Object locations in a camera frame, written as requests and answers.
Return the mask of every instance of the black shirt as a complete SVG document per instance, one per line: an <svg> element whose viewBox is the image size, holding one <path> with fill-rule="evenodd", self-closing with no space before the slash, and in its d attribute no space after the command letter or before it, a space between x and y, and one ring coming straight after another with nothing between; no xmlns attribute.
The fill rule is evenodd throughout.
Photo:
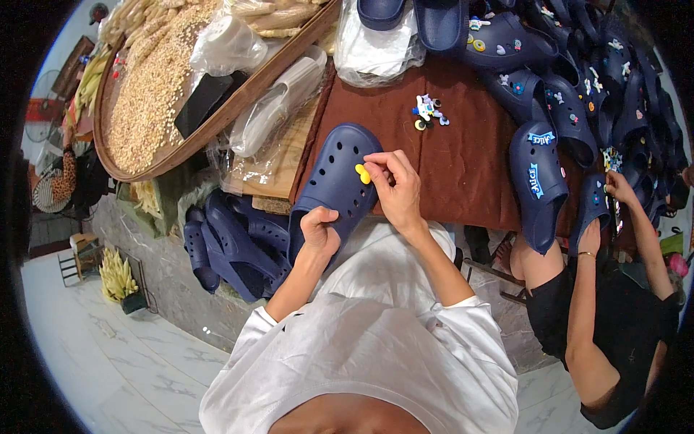
<svg viewBox="0 0 694 434"><path fill-rule="evenodd" d="M670 346L679 323L677 294L660 300L634 279L613 269L598 279L593 342L619 372L607 404L581 413L597 428L616 425L643 398L658 341Z"/></svg>

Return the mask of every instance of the clear plastic bag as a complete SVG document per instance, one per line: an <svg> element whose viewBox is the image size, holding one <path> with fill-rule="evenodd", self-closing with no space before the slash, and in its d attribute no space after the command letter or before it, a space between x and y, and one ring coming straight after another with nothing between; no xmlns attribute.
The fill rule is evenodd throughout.
<svg viewBox="0 0 694 434"><path fill-rule="evenodd" d="M335 69L342 81L355 87L381 87L401 79L410 67L424 64L426 49L417 38L412 1L405 16L389 31L365 27L357 0L343 0L335 38Z"/></svg>
<svg viewBox="0 0 694 434"><path fill-rule="evenodd" d="M327 56L311 46L248 110L208 144L208 159L217 170L221 189L242 194L244 181L269 184L287 147L282 138L295 114L323 82Z"/></svg>
<svg viewBox="0 0 694 434"><path fill-rule="evenodd" d="M265 95L238 116L228 136L229 147L236 156L254 156L287 121L290 110L296 110L313 96L327 60L322 48L310 46Z"/></svg>
<svg viewBox="0 0 694 434"><path fill-rule="evenodd" d="M249 71L265 58L267 45L240 18L218 10L198 35L190 67L213 77Z"/></svg>

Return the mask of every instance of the peeled corn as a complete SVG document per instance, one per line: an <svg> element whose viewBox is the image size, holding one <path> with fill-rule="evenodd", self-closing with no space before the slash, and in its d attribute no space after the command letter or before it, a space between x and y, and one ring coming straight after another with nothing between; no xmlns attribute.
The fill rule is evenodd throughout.
<svg viewBox="0 0 694 434"><path fill-rule="evenodd" d="M279 28L296 28L313 18L321 7L314 4L298 4L291 8L276 10L251 23L255 31L275 30Z"/></svg>
<svg viewBox="0 0 694 434"><path fill-rule="evenodd" d="M111 301L120 302L139 290L128 260L122 261L118 250L104 248L99 274L101 275L101 293Z"/></svg>

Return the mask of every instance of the brown cloth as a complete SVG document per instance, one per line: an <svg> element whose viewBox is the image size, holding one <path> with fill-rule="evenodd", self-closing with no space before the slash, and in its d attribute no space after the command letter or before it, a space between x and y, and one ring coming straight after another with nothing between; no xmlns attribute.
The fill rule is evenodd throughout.
<svg viewBox="0 0 694 434"><path fill-rule="evenodd" d="M425 219L520 231L520 208L508 165L509 144L518 126L472 69L430 56L424 66L409 69L401 82L390 87L360 89L334 73L332 77L334 80L329 77L323 89L294 178L289 194L292 203L307 182L330 131L342 122L355 122L371 130L384 151L405 152L421 177L421 214ZM416 96L424 94L441 100L439 110L450 125L441 126L434 119L434 128L414 128L418 118L412 108ZM560 213L557 235L568 237L576 220L583 173L561 150L559 159L571 193ZM374 213L383 214L380 204Z"/></svg>

